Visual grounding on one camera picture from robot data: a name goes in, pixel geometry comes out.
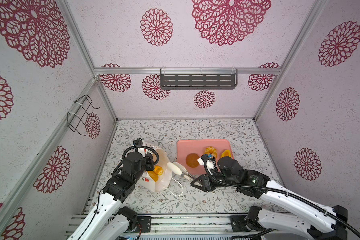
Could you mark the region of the oval yellow bread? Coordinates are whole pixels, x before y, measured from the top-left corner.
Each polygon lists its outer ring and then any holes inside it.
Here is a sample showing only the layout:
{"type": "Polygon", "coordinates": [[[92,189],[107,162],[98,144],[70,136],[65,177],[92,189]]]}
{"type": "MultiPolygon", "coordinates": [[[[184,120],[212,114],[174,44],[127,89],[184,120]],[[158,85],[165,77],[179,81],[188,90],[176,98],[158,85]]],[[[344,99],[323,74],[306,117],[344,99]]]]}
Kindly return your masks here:
{"type": "Polygon", "coordinates": [[[230,157],[232,158],[232,152],[230,150],[224,150],[221,154],[221,159],[224,158],[224,157],[230,157]]]}

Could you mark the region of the white floral paper bag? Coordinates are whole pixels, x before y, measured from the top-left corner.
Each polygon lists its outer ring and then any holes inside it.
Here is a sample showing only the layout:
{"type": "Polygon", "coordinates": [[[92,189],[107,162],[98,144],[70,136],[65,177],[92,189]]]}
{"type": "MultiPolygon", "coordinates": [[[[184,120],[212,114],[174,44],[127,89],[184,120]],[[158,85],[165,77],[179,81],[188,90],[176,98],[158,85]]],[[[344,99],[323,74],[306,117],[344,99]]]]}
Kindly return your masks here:
{"type": "Polygon", "coordinates": [[[159,193],[167,190],[174,197],[180,197],[184,193],[183,186],[175,179],[172,178],[173,172],[167,167],[170,162],[169,157],[162,148],[152,142],[143,140],[143,145],[154,149],[159,155],[159,162],[156,164],[164,169],[163,175],[159,176],[159,180],[155,182],[147,172],[137,181],[137,184],[148,189],[151,192],[159,193]]]}

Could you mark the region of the striped round bun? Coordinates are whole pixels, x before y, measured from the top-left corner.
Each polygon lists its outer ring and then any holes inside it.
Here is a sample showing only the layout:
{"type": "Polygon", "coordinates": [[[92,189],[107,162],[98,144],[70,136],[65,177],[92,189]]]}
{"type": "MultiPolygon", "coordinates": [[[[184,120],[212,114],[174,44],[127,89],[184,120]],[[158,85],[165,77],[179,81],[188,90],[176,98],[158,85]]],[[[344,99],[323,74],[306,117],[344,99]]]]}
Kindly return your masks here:
{"type": "Polygon", "coordinates": [[[210,146],[205,149],[205,154],[207,154],[208,156],[211,155],[216,159],[218,156],[218,151],[215,147],[210,146]]]}

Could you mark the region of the round brown bread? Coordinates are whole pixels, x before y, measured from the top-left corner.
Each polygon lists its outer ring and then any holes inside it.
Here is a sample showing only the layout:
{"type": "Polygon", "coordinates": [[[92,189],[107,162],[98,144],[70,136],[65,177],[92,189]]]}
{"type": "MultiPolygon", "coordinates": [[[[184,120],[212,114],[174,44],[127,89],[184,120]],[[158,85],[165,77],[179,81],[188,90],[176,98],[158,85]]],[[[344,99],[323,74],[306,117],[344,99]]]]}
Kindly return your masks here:
{"type": "Polygon", "coordinates": [[[188,154],[186,156],[186,165],[190,168],[197,168],[200,164],[199,164],[199,155],[198,154],[195,154],[195,153],[191,153],[191,154],[188,154]]]}

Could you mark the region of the steel tongs with white tips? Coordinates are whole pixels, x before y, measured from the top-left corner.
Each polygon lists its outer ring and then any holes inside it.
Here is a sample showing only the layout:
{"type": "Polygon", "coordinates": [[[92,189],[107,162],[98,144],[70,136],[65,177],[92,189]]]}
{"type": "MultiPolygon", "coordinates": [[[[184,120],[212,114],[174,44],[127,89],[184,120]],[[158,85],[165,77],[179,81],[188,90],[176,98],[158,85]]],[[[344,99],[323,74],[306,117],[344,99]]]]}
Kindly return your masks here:
{"type": "Polygon", "coordinates": [[[169,163],[167,163],[167,167],[174,174],[179,175],[190,182],[195,180],[195,177],[190,175],[189,172],[187,171],[187,169],[183,165],[179,164],[178,162],[173,162],[173,163],[169,162],[169,163]]]}

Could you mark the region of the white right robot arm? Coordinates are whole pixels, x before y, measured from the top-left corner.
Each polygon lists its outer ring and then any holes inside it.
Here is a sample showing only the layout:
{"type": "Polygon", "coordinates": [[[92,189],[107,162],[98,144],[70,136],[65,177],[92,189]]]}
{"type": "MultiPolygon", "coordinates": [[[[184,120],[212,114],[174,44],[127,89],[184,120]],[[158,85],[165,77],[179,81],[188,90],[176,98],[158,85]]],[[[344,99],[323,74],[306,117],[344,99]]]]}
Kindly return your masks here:
{"type": "Polygon", "coordinates": [[[243,217],[232,217],[235,232],[257,231],[255,239],[281,230],[308,240],[346,240],[348,232],[347,209],[337,205],[328,207],[310,200],[279,185],[268,176],[254,170],[245,170],[229,156],[218,161],[213,155],[204,154],[195,160],[204,167],[205,174],[192,181],[191,185],[203,192],[212,192],[220,187],[233,187],[248,197],[273,203],[287,213],[271,213],[252,206],[243,217]]]}

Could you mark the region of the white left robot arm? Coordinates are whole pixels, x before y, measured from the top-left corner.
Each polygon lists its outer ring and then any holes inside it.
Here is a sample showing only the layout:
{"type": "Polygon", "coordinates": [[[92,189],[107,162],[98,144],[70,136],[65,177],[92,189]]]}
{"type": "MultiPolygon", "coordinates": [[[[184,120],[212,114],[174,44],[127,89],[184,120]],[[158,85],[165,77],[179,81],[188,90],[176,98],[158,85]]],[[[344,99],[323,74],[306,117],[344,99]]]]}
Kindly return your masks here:
{"type": "Polygon", "coordinates": [[[112,177],[99,192],[98,202],[69,239],[114,240],[120,234],[134,230],[138,214],[126,207],[124,201],[135,190],[143,173],[154,170],[159,160],[159,155],[154,160],[149,153],[132,152],[122,156],[112,177]]]}

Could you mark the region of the pink plastic tray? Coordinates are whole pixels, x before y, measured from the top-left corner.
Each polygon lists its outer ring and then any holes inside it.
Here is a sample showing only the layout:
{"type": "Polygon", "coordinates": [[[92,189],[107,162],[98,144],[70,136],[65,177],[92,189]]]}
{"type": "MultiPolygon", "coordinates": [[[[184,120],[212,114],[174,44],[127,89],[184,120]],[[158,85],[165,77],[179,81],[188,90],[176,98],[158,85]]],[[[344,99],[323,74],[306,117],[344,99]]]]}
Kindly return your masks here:
{"type": "Polygon", "coordinates": [[[217,150],[217,160],[219,161],[224,151],[229,150],[233,158],[233,151],[228,140],[179,140],[177,142],[177,162],[183,165],[191,175],[203,175],[206,173],[203,166],[190,167],[186,163],[186,157],[189,154],[196,154],[199,157],[205,153],[208,147],[214,147],[217,150]]]}

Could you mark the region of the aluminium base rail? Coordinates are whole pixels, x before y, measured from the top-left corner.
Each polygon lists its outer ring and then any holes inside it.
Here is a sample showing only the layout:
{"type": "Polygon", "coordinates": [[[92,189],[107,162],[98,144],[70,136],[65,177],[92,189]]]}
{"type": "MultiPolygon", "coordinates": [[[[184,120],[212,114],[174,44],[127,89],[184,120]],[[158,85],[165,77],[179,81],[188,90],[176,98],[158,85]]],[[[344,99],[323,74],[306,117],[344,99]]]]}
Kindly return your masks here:
{"type": "MultiPolygon", "coordinates": [[[[67,239],[80,226],[97,202],[98,197],[90,199],[84,214],[72,216],[65,233],[67,239]]],[[[124,205],[137,212],[138,217],[151,218],[148,233],[203,232],[208,229],[227,232],[232,230],[230,217],[246,215],[252,206],[271,212],[284,212],[283,208],[275,204],[228,189],[216,193],[186,191],[180,197],[174,197],[169,192],[143,191],[127,197],[124,205]]]]}

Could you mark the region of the dark grey wall shelf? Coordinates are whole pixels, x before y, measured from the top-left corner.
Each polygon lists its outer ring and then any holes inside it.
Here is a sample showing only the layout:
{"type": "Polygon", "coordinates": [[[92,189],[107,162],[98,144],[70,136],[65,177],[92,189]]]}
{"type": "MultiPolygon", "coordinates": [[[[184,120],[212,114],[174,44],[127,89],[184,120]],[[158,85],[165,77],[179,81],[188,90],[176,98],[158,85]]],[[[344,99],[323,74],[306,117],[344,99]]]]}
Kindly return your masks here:
{"type": "Polygon", "coordinates": [[[234,90],[238,74],[167,74],[160,69],[159,83],[163,90],[234,90]]]}

